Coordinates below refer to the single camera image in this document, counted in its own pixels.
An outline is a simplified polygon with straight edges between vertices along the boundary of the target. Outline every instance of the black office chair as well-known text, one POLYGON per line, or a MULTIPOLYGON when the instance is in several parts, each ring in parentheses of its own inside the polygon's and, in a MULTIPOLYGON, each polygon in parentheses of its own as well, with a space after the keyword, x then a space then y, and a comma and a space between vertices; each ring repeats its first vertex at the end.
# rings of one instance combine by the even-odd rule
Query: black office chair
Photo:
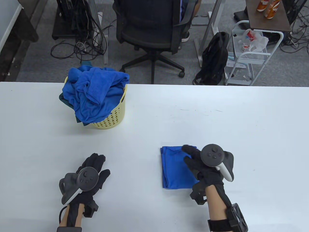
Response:
POLYGON ((189 0, 185 15, 180 21, 180 0, 114 0, 113 9, 117 15, 116 37, 120 43, 142 48, 146 55, 122 66, 125 68, 151 60, 151 83, 154 83, 155 62, 160 60, 181 70, 184 67, 162 56, 164 51, 178 52, 183 33, 191 26, 196 0, 189 0))

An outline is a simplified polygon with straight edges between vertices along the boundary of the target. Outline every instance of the black glove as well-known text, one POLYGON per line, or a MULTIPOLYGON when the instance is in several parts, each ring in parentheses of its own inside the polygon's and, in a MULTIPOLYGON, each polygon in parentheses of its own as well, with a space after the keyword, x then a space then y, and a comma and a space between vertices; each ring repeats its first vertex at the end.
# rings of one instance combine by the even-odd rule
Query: black glove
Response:
POLYGON ((183 145, 181 148, 184 152, 191 155, 186 156, 184 162, 199 181, 203 181, 205 187, 215 184, 223 185, 222 174, 213 167, 206 166, 201 160, 201 151, 189 145, 183 145))
POLYGON ((99 174, 98 183, 96 186, 87 192, 82 192, 78 194, 71 202, 72 204, 84 204, 87 205, 93 200, 93 196, 97 193, 99 189, 102 189, 102 185, 104 184, 107 177, 110 175, 109 169, 103 170, 102 172, 102 165, 105 162, 105 156, 104 155, 98 155, 96 153, 93 153, 90 157, 88 157, 83 164, 77 169, 76 173, 78 174, 83 168, 85 167, 93 167, 95 170, 97 170, 99 174))
POLYGON ((206 166, 201 159, 201 151, 189 145, 183 145, 181 148, 184 152, 191 155, 192 158, 186 156, 184 162, 194 174, 195 178, 199 180, 197 184, 192 187, 193 192, 190 194, 191 198, 197 204, 203 205, 206 200, 203 197, 206 195, 205 188, 214 185, 218 191, 219 196, 227 207, 231 206, 230 199, 225 194, 223 188, 223 175, 214 167, 206 166))

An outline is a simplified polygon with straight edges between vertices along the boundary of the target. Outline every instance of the chair backrest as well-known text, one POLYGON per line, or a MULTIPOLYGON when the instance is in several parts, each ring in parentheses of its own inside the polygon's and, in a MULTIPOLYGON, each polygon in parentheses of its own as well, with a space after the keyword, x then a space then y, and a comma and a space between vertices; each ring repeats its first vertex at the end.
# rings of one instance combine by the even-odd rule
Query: chair backrest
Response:
POLYGON ((180 21, 180 0, 115 0, 129 24, 142 29, 172 30, 180 21))

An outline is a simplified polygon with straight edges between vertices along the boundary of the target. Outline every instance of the chair base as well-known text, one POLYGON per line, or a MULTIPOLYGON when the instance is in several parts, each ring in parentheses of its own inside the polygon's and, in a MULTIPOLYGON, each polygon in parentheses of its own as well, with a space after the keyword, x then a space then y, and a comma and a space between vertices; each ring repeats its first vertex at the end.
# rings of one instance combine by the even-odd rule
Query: chair base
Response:
POLYGON ((125 68, 129 67, 129 66, 132 66, 132 65, 135 65, 135 64, 138 64, 138 63, 141 63, 141 62, 144 62, 146 60, 151 60, 151 83, 153 84, 154 83, 154 80, 155 80, 155 62, 157 60, 159 61, 162 61, 168 65, 171 65, 175 68, 178 68, 181 70, 181 72, 179 73, 179 77, 183 78, 184 77, 184 67, 180 66, 179 64, 171 61, 170 59, 164 57, 161 55, 162 51, 154 51, 154 50, 145 50, 145 52, 147 52, 146 55, 143 55, 135 60, 132 60, 126 64, 124 64, 122 66, 122 68, 119 70, 120 72, 125 72, 125 68))

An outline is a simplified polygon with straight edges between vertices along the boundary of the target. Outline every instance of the yellow laundry basket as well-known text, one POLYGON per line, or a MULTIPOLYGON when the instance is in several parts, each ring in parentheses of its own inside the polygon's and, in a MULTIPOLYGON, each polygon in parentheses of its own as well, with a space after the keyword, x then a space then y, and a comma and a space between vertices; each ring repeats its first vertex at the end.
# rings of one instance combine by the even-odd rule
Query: yellow laundry basket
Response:
POLYGON ((125 116, 125 94, 127 92, 128 85, 125 85, 123 95, 120 103, 112 110, 111 114, 101 122, 92 123, 99 129, 110 129, 117 126, 123 120, 125 116))

